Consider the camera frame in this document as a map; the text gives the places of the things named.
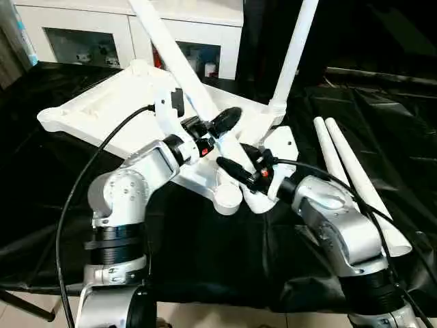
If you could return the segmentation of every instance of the black fabric backdrop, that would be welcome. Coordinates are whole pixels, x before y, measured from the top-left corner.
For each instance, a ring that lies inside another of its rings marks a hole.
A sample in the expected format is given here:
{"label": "black fabric backdrop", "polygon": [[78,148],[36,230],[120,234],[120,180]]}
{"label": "black fabric backdrop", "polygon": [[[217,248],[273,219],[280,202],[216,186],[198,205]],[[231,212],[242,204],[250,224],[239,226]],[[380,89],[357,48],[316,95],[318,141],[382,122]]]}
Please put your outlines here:
{"label": "black fabric backdrop", "polygon": [[[44,131],[36,115],[59,106],[116,70],[39,63],[0,99],[2,228],[0,286],[58,293],[53,237],[61,207],[95,147]],[[290,97],[284,124],[292,127],[299,159],[324,167],[313,129],[317,115],[334,117],[392,216],[415,232],[437,269],[436,100],[312,87]],[[103,154],[87,177],[63,235],[64,273],[81,289],[91,211],[89,183],[121,159]],[[305,172],[298,170],[296,176]],[[285,204],[253,214],[244,204],[231,217],[209,200],[169,183],[152,198],[146,217],[159,301],[227,303],[277,312],[348,307],[321,250],[302,235],[302,221]],[[396,259],[412,296],[437,316],[437,288],[414,254]]]}

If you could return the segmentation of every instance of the glass cabinet door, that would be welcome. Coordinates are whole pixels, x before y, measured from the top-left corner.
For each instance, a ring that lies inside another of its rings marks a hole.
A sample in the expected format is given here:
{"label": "glass cabinet door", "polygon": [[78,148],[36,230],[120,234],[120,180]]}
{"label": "glass cabinet door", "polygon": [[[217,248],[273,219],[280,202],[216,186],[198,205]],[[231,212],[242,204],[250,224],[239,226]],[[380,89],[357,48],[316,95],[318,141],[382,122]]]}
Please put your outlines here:
{"label": "glass cabinet door", "polygon": [[125,68],[135,58],[125,15],[16,6],[38,60]]}
{"label": "glass cabinet door", "polygon": [[119,68],[117,49],[110,33],[44,27],[59,63]]}

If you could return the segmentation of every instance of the white cylindrical post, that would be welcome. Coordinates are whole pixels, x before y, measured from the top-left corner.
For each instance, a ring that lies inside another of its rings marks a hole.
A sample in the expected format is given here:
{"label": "white cylindrical post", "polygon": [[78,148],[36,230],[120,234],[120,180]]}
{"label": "white cylindrical post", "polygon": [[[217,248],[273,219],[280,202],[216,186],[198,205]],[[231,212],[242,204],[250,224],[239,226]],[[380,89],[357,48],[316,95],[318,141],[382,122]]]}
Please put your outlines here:
{"label": "white cylindrical post", "polygon": [[325,121],[319,116],[313,122],[328,172],[350,186]]}
{"label": "white cylindrical post", "polygon": [[[325,122],[356,192],[366,203],[391,218],[389,211],[382,202],[375,187],[372,185],[369,176],[367,176],[365,170],[355,156],[354,151],[349,146],[348,141],[337,126],[336,121],[333,118],[328,118]],[[412,250],[412,247],[404,235],[390,222],[384,220],[377,214],[375,214],[375,216],[384,233],[390,254],[392,256],[402,256],[409,253]]]}
{"label": "white cylindrical post", "polygon": [[273,98],[269,103],[270,110],[280,121],[285,115],[287,109],[287,98],[292,88],[294,76],[298,69],[300,58],[308,38],[308,33],[313,22],[315,10],[319,0],[303,0],[296,26],[294,27],[293,36],[288,46],[287,55],[282,65],[281,74],[279,75],[276,90]]}

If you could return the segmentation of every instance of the white tube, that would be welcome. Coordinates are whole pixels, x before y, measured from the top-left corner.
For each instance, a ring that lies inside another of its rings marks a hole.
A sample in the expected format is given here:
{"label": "white tube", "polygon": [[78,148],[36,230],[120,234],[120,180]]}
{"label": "white tube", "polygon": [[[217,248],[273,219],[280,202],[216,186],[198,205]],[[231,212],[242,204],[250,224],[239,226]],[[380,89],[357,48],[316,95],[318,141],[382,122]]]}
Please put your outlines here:
{"label": "white tube", "polygon": [[[356,189],[356,192],[366,203],[372,205],[374,208],[380,210],[382,213],[391,218],[390,213],[388,212],[380,196],[378,195],[378,192],[372,185],[369,177],[355,156],[355,153],[349,146],[348,141],[337,126],[336,121],[332,118],[328,118],[325,122],[330,136],[334,141],[335,147],[340,154],[341,160],[348,171],[352,184]],[[377,214],[375,214],[375,216],[384,233],[387,245],[389,246],[390,254],[392,256],[402,256],[409,253],[412,248],[410,243],[405,239],[404,235],[390,222],[384,220]]]}
{"label": "white tube", "polygon": [[305,42],[308,38],[309,29],[313,22],[315,9],[319,0],[303,0],[300,7],[299,16],[294,27],[293,36],[288,46],[287,55],[282,65],[281,74],[272,100],[269,103],[270,110],[277,116],[285,115],[287,108],[287,98],[293,84],[294,76],[299,65]]}
{"label": "white tube", "polygon": [[325,121],[319,116],[313,122],[328,172],[350,186],[343,165],[326,128]]}
{"label": "white tube", "polygon": [[205,121],[215,118],[219,110],[188,64],[152,3],[149,0],[129,0],[129,2],[165,65],[188,96],[199,117]]}

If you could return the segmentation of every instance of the tiled floor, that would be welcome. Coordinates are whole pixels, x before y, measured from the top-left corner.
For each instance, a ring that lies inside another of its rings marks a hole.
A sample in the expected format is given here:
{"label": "tiled floor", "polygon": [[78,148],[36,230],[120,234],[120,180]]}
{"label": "tiled floor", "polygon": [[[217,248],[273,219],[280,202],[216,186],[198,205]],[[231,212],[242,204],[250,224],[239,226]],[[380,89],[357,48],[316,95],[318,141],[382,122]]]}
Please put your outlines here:
{"label": "tiled floor", "polygon": [[[0,302],[0,328],[66,328],[64,311],[59,297],[22,292],[14,292],[14,294],[45,310],[59,308],[56,319],[52,323],[48,323]],[[70,297],[74,316],[76,316],[78,302],[78,297]],[[286,328],[284,314],[247,307],[159,303],[158,315],[171,323],[174,328]],[[346,316],[341,314],[289,314],[287,323],[289,328],[351,327]],[[437,327],[436,319],[433,320],[433,324]]]}

